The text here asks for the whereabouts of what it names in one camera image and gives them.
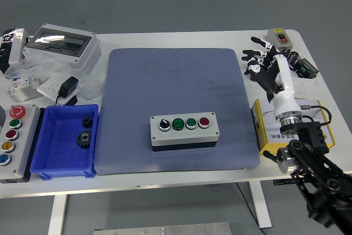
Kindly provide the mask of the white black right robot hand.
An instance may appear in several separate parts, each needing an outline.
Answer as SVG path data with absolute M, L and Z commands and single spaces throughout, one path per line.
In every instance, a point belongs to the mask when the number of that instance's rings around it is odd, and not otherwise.
M 287 58 L 274 45 L 257 37 L 251 41 L 261 45 L 266 51 L 266 57 L 259 59 L 260 51 L 244 50 L 242 60 L 247 62 L 246 75 L 267 93 L 268 101 L 274 107 L 276 120 L 290 120 L 297 123 L 302 116 L 301 108 L 294 98 L 294 85 Z

